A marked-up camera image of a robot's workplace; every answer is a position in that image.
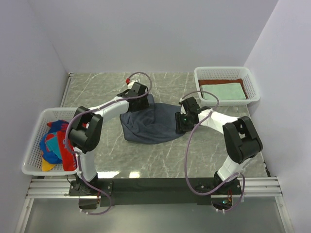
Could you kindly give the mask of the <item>blue grey cloth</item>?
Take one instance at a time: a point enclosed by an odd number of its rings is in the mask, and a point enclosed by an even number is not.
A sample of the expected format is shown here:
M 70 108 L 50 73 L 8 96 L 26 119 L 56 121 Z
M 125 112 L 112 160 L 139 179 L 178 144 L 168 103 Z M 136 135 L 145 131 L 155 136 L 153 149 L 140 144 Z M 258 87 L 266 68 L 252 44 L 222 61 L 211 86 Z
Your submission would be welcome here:
M 155 102 L 151 94 L 147 99 L 148 108 L 120 115 L 125 140 L 142 144 L 159 144 L 175 140 L 185 134 L 176 132 L 175 113 L 180 112 L 180 106 Z

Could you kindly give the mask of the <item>rust brown towel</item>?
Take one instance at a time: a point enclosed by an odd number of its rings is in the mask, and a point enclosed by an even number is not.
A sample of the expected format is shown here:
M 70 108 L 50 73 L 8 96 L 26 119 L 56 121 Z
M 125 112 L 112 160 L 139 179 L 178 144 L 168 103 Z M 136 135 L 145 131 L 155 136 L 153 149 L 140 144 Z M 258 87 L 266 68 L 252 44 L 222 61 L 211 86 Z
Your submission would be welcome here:
M 202 85 L 212 85 L 212 84 L 228 84 L 228 83 L 239 83 L 242 87 L 243 93 L 246 97 L 246 99 L 248 99 L 248 96 L 246 94 L 245 88 L 243 86 L 243 80 L 241 78 L 236 79 L 236 80 L 221 80 L 221 79 L 215 79 L 215 80 L 199 80 L 198 81 L 199 86 Z

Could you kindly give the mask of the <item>mint green towel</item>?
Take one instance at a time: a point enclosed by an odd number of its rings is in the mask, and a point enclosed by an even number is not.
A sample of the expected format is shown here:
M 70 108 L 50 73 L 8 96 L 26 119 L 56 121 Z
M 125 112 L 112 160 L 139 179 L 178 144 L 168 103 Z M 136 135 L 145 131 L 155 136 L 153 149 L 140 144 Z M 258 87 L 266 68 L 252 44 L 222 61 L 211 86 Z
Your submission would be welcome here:
M 219 100 L 246 99 L 239 83 L 202 85 L 200 89 L 214 94 Z

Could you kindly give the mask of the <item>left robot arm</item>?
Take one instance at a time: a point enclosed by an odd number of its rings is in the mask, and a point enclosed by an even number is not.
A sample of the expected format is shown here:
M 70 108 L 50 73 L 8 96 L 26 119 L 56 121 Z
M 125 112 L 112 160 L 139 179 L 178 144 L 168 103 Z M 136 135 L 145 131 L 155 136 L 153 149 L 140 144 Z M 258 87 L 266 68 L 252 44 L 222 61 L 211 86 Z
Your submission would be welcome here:
M 92 108 L 78 107 L 66 131 L 66 148 L 75 156 L 76 184 L 86 195 L 95 192 L 104 194 L 97 185 L 95 169 L 96 149 L 104 123 L 128 112 L 136 112 L 149 107 L 148 94 L 150 88 L 132 81 L 128 89 L 117 94 L 112 100 Z

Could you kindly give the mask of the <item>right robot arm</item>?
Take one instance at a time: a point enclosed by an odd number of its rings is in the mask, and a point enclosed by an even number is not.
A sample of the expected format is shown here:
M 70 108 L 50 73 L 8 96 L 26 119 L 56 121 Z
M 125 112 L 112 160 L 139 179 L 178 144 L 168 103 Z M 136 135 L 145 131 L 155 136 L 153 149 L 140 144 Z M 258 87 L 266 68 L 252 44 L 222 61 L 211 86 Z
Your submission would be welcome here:
M 181 98 L 179 104 L 181 110 L 175 114 L 176 131 L 190 132 L 184 159 L 184 174 L 188 188 L 199 196 L 211 195 L 214 192 L 226 193 L 235 184 L 244 166 L 263 149 L 252 120 L 248 116 L 238 118 L 221 114 L 214 108 L 200 107 L 194 97 Z M 194 189 L 187 170 L 190 141 L 199 126 L 221 133 L 227 152 L 226 160 L 214 174 L 214 187 L 205 193 Z

